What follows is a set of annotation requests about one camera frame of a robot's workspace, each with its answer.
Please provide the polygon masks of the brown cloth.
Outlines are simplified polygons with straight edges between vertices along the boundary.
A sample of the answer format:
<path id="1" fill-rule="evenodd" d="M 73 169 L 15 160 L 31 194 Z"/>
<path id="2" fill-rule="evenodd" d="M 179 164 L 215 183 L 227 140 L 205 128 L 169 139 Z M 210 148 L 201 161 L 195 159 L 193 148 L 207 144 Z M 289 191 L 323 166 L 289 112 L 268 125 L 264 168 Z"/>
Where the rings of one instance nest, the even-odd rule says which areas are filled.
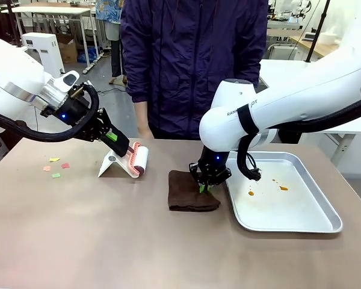
<path id="1" fill-rule="evenodd" d="M 168 208 L 170 211 L 209 212 L 221 202 L 209 191 L 200 192 L 190 172 L 171 170 L 168 173 Z"/>

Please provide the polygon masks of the person's right forearm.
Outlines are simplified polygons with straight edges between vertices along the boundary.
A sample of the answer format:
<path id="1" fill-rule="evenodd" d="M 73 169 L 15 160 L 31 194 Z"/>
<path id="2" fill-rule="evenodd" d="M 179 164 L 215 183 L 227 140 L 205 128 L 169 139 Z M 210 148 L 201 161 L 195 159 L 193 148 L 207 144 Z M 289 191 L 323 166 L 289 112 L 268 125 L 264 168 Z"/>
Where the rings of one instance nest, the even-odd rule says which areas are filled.
<path id="1" fill-rule="evenodd" d="M 147 102 L 135 102 L 134 109 L 137 118 L 138 129 L 146 129 L 148 127 Z"/>

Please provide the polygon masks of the black tripod pole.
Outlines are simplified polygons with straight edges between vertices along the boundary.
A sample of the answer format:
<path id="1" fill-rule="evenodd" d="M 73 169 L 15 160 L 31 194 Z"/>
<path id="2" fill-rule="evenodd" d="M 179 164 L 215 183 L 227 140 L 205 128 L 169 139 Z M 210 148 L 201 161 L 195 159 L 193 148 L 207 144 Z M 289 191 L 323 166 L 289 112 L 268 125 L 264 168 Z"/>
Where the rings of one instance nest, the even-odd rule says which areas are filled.
<path id="1" fill-rule="evenodd" d="M 311 60 L 311 58 L 312 58 L 312 54 L 313 54 L 313 52 L 314 52 L 314 50 L 315 50 L 315 46 L 316 46 L 316 43 L 317 43 L 317 41 L 318 41 L 318 38 L 319 38 L 319 35 L 320 35 L 320 32 L 321 32 L 322 26 L 323 26 L 324 21 L 325 21 L 326 16 L 327 16 L 327 10 L 329 9 L 330 1 L 331 1 L 331 0 L 326 0 L 324 9 L 323 9 L 323 11 L 322 11 L 322 13 L 321 13 L 321 17 L 320 17 L 320 20 L 319 20 L 318 27 L 317 27 L 317 29 L 316 29 L 316 32 L 315 32 L 315 35 L 314 35 L 312 44 L 311 44 L 311 46 L 310 46 L 309 52 L 308 52 L 307 57 L 306 57 L 306 60 L 305 60 L 306 63 L 310 63 L 310 60 Z"/>

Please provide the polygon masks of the brown cardboard box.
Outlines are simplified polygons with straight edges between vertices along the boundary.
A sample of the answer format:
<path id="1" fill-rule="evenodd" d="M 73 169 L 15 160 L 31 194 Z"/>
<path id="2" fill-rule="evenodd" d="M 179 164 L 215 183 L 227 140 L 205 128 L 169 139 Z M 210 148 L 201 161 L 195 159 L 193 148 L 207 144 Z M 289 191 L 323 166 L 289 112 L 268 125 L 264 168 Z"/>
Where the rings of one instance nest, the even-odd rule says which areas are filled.
<path id="1" fill-rule="evenodd" d="M 58 47 L 63 63 L 76 63 L 78 52 L 75 39 L 71 35 L 57 35 Z"/>

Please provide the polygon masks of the silver metal tray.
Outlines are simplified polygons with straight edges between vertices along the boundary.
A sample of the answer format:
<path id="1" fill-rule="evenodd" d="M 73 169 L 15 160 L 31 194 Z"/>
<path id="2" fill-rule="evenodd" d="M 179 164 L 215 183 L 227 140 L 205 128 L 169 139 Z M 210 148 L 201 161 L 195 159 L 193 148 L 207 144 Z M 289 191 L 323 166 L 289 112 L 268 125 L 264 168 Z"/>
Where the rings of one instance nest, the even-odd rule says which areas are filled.
<path id="1" fill-rule="evenodd" d="M 255 151 L 259 181 L 238 169 L 236 152 L 226 166 L 226 181 L 234 215 L 249 231 L 335 234 L 343 229 L 339 214 L 299 157 L 289 152 Z"/>

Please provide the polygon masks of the person in patterned shirt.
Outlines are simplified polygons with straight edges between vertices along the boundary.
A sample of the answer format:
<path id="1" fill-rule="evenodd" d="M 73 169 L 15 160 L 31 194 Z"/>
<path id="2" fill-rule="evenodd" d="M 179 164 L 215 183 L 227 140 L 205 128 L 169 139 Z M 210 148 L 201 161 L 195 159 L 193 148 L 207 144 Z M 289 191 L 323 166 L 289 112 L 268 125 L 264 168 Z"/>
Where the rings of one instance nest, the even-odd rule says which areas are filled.
<path id="1" fill-rule="evenodd" d="M 110 84 L 122 77 L 122 84 L 127 84 L 123 59 L 123 43 L 120 36 L 120 20 L 124 0 L 96 0 L 96 19 L 103 22 L 106 38 L 111 42 L 111 72 Z"/>

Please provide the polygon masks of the pink white lint roller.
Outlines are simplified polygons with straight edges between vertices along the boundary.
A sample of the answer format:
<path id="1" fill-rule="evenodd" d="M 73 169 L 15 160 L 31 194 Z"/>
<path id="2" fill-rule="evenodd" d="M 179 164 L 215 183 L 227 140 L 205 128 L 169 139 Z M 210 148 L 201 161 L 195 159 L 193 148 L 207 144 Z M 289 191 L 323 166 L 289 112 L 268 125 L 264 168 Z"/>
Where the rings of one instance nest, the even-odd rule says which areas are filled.
<path id="1" fill-rule="evenodd" d="M 149 149 L 137 141 L 129 147 L 126 154 L 126 167 L 132 178 L 139 178 L 145 173 L 148 156 Z"/>

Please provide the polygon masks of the white lint roller stand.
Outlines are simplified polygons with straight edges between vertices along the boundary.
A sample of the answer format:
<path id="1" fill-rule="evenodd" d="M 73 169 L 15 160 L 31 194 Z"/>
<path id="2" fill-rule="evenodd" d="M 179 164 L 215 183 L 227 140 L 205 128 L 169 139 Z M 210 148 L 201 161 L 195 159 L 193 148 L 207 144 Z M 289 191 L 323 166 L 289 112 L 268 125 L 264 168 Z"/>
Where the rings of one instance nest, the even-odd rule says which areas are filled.
<path id="1" fill-rule="evenodd" d="M 124 157 L 120 157 L 114 151 L 110 150 L 103 158 L 98 177 L 100 178 L 113 165 L 119 166 L 131 178 L 136 179 L 140 177 L 141 173 L 135 168 L 133 157 L 134 154 L 129 152 Z"/>

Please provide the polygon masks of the white background table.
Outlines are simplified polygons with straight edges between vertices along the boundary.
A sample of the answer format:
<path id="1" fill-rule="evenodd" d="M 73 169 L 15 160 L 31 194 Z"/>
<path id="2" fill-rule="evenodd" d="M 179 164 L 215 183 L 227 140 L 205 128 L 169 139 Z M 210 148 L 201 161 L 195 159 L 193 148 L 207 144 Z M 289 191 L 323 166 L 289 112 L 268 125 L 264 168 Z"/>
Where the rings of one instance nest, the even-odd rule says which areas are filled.
<path id="1" fill-rule="evenodd" d="M 82 73 L 87 74 L 99 60 L 96 32 L 94 30 L 93 15 L 90 8 L 71 7 L 63 3 L 40 3 L 15 7 L 12 9 L 22 40 L 25 33 L 48 33 L 71 35 L 75 39 L 77 52 L 84 51 Z M 87 35 L 84 21 L 89 20 L 95 57 L 90 59 L 87 44 Z"/>

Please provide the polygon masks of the white floor cabinet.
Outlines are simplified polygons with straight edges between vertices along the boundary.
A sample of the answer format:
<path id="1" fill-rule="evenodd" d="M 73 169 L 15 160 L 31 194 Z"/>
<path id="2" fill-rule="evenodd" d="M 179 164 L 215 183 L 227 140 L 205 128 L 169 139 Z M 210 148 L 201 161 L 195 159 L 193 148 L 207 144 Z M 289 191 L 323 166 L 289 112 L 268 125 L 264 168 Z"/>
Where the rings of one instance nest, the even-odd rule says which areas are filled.
<path id="1" fill-rule="evenodd" d="M 55 34 L 25 33 L 22 35 L 23 44 L 39 54 L 45 71 L 54 78 L 65 73 L 63 61 Z"/>

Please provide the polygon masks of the person in purple jacket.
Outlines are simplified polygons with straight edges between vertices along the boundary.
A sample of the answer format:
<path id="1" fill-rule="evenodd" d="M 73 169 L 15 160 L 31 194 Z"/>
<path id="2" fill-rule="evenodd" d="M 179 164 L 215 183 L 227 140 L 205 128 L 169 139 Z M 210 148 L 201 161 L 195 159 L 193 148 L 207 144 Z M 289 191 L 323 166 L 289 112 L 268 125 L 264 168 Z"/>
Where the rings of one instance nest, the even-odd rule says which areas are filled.
<path id="1" fill-rule="evenodd" d="M 268 0 L 125 0 L 126 90 L 154 138 L 197 140 L 222 80 L 258 85 L 267 15 Z"/>

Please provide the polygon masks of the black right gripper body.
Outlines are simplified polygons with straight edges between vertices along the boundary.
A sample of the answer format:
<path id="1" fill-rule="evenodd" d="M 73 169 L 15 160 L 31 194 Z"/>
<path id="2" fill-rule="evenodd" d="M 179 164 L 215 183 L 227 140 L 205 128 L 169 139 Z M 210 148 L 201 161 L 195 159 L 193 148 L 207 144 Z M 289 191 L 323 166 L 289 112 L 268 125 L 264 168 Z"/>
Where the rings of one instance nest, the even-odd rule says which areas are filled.
<path id="1" fill-rule="evenodd" d="M 204 146 L 198 167 L 204 175 L 218 175 L 226 170 L 228 156 L 229 152 L 216 152 Z"/>

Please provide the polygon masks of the person's right hand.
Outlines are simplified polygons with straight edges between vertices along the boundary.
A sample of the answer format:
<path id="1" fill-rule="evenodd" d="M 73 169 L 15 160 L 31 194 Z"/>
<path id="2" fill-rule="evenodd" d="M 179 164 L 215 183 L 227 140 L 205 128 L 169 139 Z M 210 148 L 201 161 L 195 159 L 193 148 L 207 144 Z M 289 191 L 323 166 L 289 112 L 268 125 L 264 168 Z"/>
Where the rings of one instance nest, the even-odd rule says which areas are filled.
<path id="1" fill-rule="evenodd" d="M 138 124 L 138 135 L 142 139 L 154 139 L 148 123 Z"/>

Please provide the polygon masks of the wooden background table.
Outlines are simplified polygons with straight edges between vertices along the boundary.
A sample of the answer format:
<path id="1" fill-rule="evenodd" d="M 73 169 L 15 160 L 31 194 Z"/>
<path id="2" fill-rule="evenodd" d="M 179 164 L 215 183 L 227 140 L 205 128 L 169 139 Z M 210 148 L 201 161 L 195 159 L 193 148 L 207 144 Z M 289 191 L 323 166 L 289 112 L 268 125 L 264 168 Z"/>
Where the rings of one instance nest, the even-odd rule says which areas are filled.
<path id="1" fill-rule="evenodd" d="M 289 36 L 289 39 L 293 42 L 294 45 L 297 45 L 299 49 L 303 50 L 307 54 L 309 53 L 309 50 L 312 46 L 312 42 L 302 40 L 299 36 Z M 333 51 L 337 50 L 338 47 L 339 45 L 337 44 L 332 44 L 332 45 L 316 44 L 312 55 L 322 58 L 332 53 Z"/>

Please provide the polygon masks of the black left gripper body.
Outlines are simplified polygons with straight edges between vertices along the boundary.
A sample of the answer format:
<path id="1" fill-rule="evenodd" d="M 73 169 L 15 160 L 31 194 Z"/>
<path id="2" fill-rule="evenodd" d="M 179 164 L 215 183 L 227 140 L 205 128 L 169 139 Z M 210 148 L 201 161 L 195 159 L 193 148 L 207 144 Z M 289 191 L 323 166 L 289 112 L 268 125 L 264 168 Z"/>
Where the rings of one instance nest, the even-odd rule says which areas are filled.
<path id="1" fill-rule="evenodd" d="M 59 134 L 100 134 L 97 113 L 99 97 L 93 86 L 78 86 L 74 93 L 66 96 L 62 104 L 54 110 L 48 105 L 41 110 L 43 117 L 54 116 L 70 129 Z"/>

